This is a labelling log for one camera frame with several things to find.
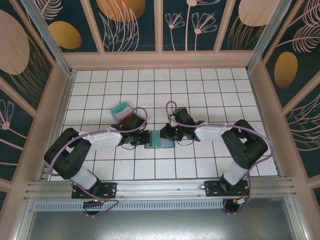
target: yellow oval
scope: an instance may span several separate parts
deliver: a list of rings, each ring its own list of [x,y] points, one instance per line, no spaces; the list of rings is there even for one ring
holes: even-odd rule
[[[127,10],[132,10],[135,18],[139,18],[146,9],[146,0],[96,0],[100,10],[109,19],[116,22],[128,22],[130,17],[125,11],[123,3]]]
[[[282,89],[288,87],[297,74],[298,60],[296,56],[289,52],[283,52],[277,59],[274,68],[275,83]]]
[[[55,21],[49,25],[56,42],[65,49],[76,49],[80,47],[82,40],[80,33],[70,23]]]
[[[259,27],[269,22],[279,0],[242,0],[239,19],[247,26]]]
[[[10,14],[0,10],[0,69],[11,75],[21,74],[30,56],[28,35]]]

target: white tile floor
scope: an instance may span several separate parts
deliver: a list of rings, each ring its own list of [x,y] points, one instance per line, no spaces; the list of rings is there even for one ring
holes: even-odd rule
[[[195,121],[224,124],[246,119],[265,135],[244,68],[78,71],[62,130],[105,129],[116,123],[110,110],[121,102],[146,108],[147,129],[160,130],[168,123],[165,105],[170,100],[186,107]],[[89,152],[84,167],[101,180],[185,179],[220,177],[232,162],[224,143],[181,144],[189,143],[176,144],[175,149],[99,149]],[[278,175],[273,159],[259,164],[251,175]]]

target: black mounting plate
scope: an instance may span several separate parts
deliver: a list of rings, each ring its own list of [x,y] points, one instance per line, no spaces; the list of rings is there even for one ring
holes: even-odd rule
[[[239,181],[233,186],[229,193],[225,193],[220,187],[220,180],[205,181],[204,190],[207,197],[228,197],[228,196],[242,196],[242,192],[238,189],[241,188],[247,195],[249,194],[248,182],[246,180]]]
[[[117,183],[116,182],[102,182],[100,186],[99,192],[96,194],[97,197],[106,199],[108,197],[109,192],[109,198],[115,199],[116,193],[117,193]],[[77,185],[72,185],[72,199],[93,199],[93,197],[87,195],[84,193]]]

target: enclosure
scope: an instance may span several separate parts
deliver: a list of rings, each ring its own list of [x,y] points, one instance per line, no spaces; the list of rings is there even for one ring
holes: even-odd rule
[[[1,239],[319,239],[319,16],[319,0],[1,1]],[[245,209],[201,188],[233,162],[226,145],[184,139],[89,151],[119,205],[86,218],[45,152],[68,128],[116,124],[123,102],[161,130],[169,101],[273,142]]]

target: purple cable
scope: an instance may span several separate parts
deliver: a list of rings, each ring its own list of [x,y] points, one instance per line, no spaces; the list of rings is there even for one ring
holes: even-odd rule
[[[217,124],[217,123],[205,123],[205,124],[199,124],[199,125],[186,125],[186,124],[182,124],[182,123],[179,123],[177,122],[174,117],[172,117],[169,113],[169,110],[168,110],[168,105],[172,103],[174,104],[174,110],[177,109],[177,104],[176,102],[174,101],[168,101],[165,105],[165,111],[166,111],[166,114],[168,116],[168,118],[174,122],[175,124],[177,125],[180,125],[182,127],[185,127],[185,128],[202,128],[202,127],[218,127],[218,128],[221,128],[221,127],[224,127],[224,128],[236,128],[236,129],[240,129],[240,130],[244,130],[244,131],[247,131],[249,133],[252,133],[252,134],[255,134],[257,135],[258,137],[262,138],[264,141],[266,141],[268,143],[268,145],[270,146],[270,155],[266,156],[265,158],[259,160],[259,161],[256,161],[249,169],[248,171],[246,171],[246,173],[244,174],[244,177],[248,176],[248,187],[249,187],[249,194],[248,194],[248,200],[250,199],[250,193],[251,193],[251,180],[250,180],[250,171],[252,168],[254,168],[257,164],[259,163],[262,163],[268,159],[270,159],[272,157],[272,155],[274,154],[275,152],[275,146],[274,144],[268,139],[266,138],[265,136],[263,136],[262,134],[260,134],[259,132],[256,132],[254,130],[251,130],[249,128],[246,128],[246,127],[243,127],[243,126],[237,126],[237,125],[233,125],[233,124]],[[227,200],[224,201],[223,203],[223,211],[225,213],[228,213],[227,211],[229,211],[228,209],[226,209],[226,203],[227,203]]]
[[[134,128],[134,129],[132,129],[132,130],[112,130],[112,129],[105,129],[105,130],[87,132],[87,133],[85,133],[85,134],[79,135],[79,136],[71,139],[70,141],[68,141],[68,142],[56,153],[56,155],[54,156],[54,158],[53,158],[53,160],[52,160],[52,162],[51,162],[51,164],[50,164],[50,167],[49,167],[49,174],[50,174],[51,176],[59,176],[59,174],[53,173],[53,167],[54,167],[55,162],[57,161],[57,159],[58,159],[58,157],[60,156],[60,154],[61,154],[71,143],[73,143],[74,141],[76,141],[76,140],[78,140],[78,139],[81,139],[81,138],[84,138],[84,137],[87,137],[87,136],[90,136],[90,135],[101,134],[101,133],[132,133],[132,132],[135,132],[135,131],[139,130],[140,128],[142,128],[142,127],[147,123],[148,113],[147,113],[147,111],[146,111],[143,107],[136,107],[136,108],[133,109],[133,111],[138,110],[138,109],[141,109],[141,110],[143,110],[143,111],[145,112],[145,120],[144,120],[144,122],[143,122],[140,126]],[[97,216],[97,215],[98,215],[98,216],[101,216],[101,215],[103,215],[103,214],[106,214],[107,212],[109,212],[112,208],[114,208],[114,207],[115,207],[116,205],[118,205],[118,203],[119,203],[119,200],[117,200],[117,199],[108,199],[108,198],[101,198],[101,197],[95,196],[95,195],[91,194],[90,192],[88,192],[86,189],[84,189],[81,185],[77,184],[76,182],[74,182],[74,181],[72,181],[72,180],[70,180],[70,181],[71,181],[72,183],[76,184],[83,192],[85,192],[88,196],[90,196],[90,197],[92,197],[92,198],[94,198],[94,199],[98,199],[98,200],[104,201],[104,202],[115,202],[115,204],[113,204],[113,205],[112,205],[111,207],[109,207],[107,210],[105,210],[105,211],[103,211],[103,212],[101,212],[101,213],[96,214],[96,216]],[[85,210],[84,210],[86,216],[88,216],[88,213],[87,213],[87,209],[88,209],[88,208],[90,208],[90,207],[92,207],[92,206],[100,205],[100,204],[101,204],[101,203],[93,203],[93,204],[88,205],[88,206],[85,208]]]

